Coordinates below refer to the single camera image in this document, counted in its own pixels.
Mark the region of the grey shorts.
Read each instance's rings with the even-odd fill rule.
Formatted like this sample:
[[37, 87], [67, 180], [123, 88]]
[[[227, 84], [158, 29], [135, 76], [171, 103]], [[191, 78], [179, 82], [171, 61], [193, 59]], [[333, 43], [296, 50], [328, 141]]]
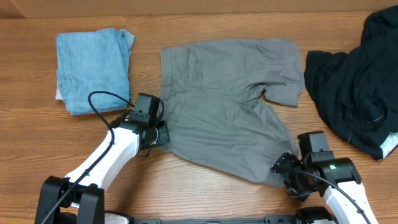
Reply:
[[282, 187], [271, 166], [295, 140], [271, 103], [296, 107], [304, 89], [297, 44], [229, 39], [163, 49], [162, 84], [170, 142], [188, 161], [248, 181]]

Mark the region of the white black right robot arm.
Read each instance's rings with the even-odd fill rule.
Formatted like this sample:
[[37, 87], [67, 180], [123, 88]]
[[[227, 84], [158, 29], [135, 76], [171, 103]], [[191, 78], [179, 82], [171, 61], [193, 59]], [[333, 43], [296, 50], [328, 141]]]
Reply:
[[333, 212], [324, 207], [302, 209], [297, 223], [377, 223], [351, 159], [336, 159], [331, 151], [309, 152], [301, 160], [284, 153], [271, 171], [282, 176], [289, 196], [304, 202], [317, 192]]

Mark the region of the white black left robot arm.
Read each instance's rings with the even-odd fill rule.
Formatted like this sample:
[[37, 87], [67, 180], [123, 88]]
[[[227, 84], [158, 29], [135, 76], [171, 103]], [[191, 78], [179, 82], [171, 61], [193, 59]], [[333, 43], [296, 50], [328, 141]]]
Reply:
[[104, 195], [123, 166], [141, 149], [170, 142], [165, 121], [140, 133], [123, 121], [104, 141], [64, 178], [50, 176], [42, 184], [36, 223], [134, 223], [134, 217], [107, 212]]

